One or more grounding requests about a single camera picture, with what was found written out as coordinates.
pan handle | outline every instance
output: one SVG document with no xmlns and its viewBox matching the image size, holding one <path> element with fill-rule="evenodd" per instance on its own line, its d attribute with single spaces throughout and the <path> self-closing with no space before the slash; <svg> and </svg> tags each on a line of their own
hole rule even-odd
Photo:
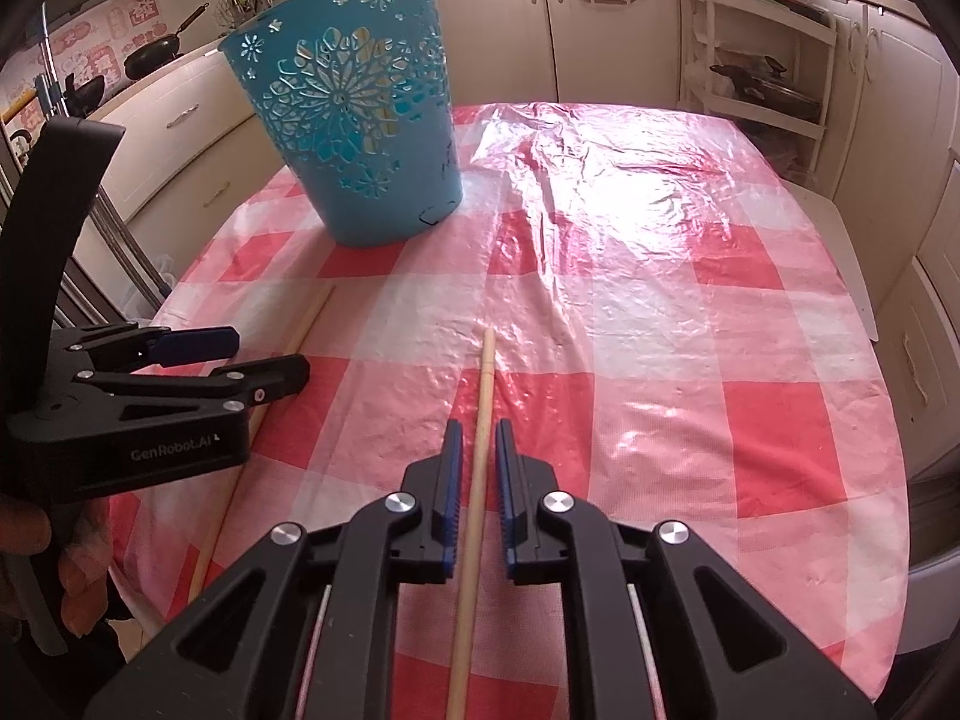
<svg viewBox="0 0 960 720">
<path fill-rule="evenodd" d="M 179 33 L 183 32 L 186 28 L 189 27 L 189 25 L 191 25 L 191 23 L 194 23 L 195 20 L 200 18 L 200 16 L 203 15 L 203 11 L 208 9 L 209 6 L 210 6 L 210 3 L 205 2 L 203 5 L 197 8 L 193 13 L 191 13 L 189 16 L 186 17 L 186 21 L 179 26 L 179 29 L 176 30 L 174 34 L 179 35 Z"/>
</svg>

drawer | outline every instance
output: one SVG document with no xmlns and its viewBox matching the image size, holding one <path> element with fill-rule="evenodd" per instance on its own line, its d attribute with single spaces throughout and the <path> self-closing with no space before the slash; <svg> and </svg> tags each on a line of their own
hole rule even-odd
<svg viewBox="0 0 960 720">
<path fill-rule="evenodd" d="M 944 309 L 960 327 L 960 164 L 953 163 L 947 191 L 917 255 Z"/>
<path fill-rule="evenodd" d="M 129 223 L 133 237 L 155 260 L 168 255 L 179 279 L 234 209 L 283 167 L 260 119 L 232 129 L 174 176 Z M 88 220 L 75 251 L 104 293 L 121 301 L 131 281 Z"/>
<path fill-rule="evenodd" d="M 917 259 L 884 303 L 877 326 L 877 359 L 913 479 L 960 445 L 960 343 Z"/>
<path fill-rule="evenodd" d="M 253 107 L 220 52 L 163 76 L 104 116 L 127 128 L 104 189 L 131 218 L 191 160 L 253 116 Z"/>
</svg>

pot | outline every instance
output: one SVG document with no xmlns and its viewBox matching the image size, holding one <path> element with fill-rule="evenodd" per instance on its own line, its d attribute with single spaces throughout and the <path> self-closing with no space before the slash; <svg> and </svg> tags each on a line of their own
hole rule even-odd
<svg viewBox="0 0 960 720">
<path fill-rule="evenodd" d="M 187 16 L 186 21 L 179 26 L 172 35 L 164 35 L 152 43 L 141 46 L 123 63 L 124 72 L 131 81 L 145 79 L 150 73 L 159 70 L 164 65 L 170 64 L 176 59 L 179 53 L 179 33 L 194 23 L 195 20 L 203 15 L 203 11 L 208 9 L 210 3 L 201 5 L 193 13 Z"/>
<path fill-rule="evenodd" d="M 822 103 L 808 98 L 787 84 L 784 81 L 786 67 L 771 56 L 765 58 L 770 65 L 770 74 L 751 73 L 737 65 L 713 65 L 710 70 L 731 79 L 736 87 L 737 97 L 744 103 L 762 105 L 794 119 L 817 124 L 823 109 Z"/>
</svg>

cabinet door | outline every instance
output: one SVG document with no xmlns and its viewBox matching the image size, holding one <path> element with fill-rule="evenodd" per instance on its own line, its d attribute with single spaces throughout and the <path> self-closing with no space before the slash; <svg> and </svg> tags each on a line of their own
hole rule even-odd
<svg viewBox="0 0 960 720">
<path fill-rule="evenodd" d="M 454 105 L 556 101 L 544 0 L 437 0 Z"/>
<path fill-rule="evenodd" d="M 960 328 L 960 163 L 953 163 L 947 191 L 917 256 L 953 326 Z"/>
<path fill-rule="evenodd" d="M 124 221 L 205 148 L 253 116 L 220 52 L 199 56 L 93 119 L 127 132 L 104 176 Z"/>
<path fill-rule="evenodd" d="M 869 14 L 863 100 L 834 202 L 878 308 L 936 214 L 957 75 L 928 29 L 872 6 Z"/>
<path fill-rule="evenodd" d="M 676 108 L 680 0 L 547 0 L 561 103 Z"/>
<path fill-rule="evenodd" d="M 960 443 L 960 343 L 917 259 L 877 315 L 877 326 L 877 360 L 893 402 L 907 479 L 915 479 Z M 954 471 L 955 461 L 936 470 Z"/>
<path fill-rule="evenodd" d="M 180 278 L 234 209 L 281 167 L 280 153 L 254 116 L 175 175 L 128 227 L 152 261 L 169 257 L 171 272 Z M 89 220 L 80 231 L 74 256 L 123 310 L 133 284 Z"/>
<path fill-rule="evenodd" d="M 827 110 L 827 132 L 810 188 L 833 199 L 853 141 L 867 55 L 867 5 L 857 0 L 813 0 L 837 19 L 837 49 L 833 86 Z"/>
</svg>

metal screw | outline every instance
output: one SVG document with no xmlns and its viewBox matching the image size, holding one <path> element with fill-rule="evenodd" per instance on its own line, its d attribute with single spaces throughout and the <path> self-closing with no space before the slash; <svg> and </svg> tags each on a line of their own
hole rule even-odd
<svg viewBox="0 0 960 720">
<path fill-rule="evenodd" d="M 668 544 L 683 544 L 690 538 L 690 528 L 683 522 L 664 522 L 659 527 L 658 533 Z"/>
<path fill-rule="evenodd" d="M 288 544 L 296 544 L 304 534 L 304 529 L 294 522 L 281 522 L 272 531 L 270 531 L 270 541 L 285 547 Z"/>
<path fill-rule="evenodd" d="M 384 505 L 394 514 L 406 514 L 416 506 L 416 498 L 410 493 L 390 493 Z"/>
<path fill-rule="evenodd" d="M 564 493 L 563 490 L 555 490 L 553 493 L 544 495 L 544 507 L 547 512 L 554 514 L 564 514 L 573 508 L 573 496 L 570 493 Z"/>
</svg>

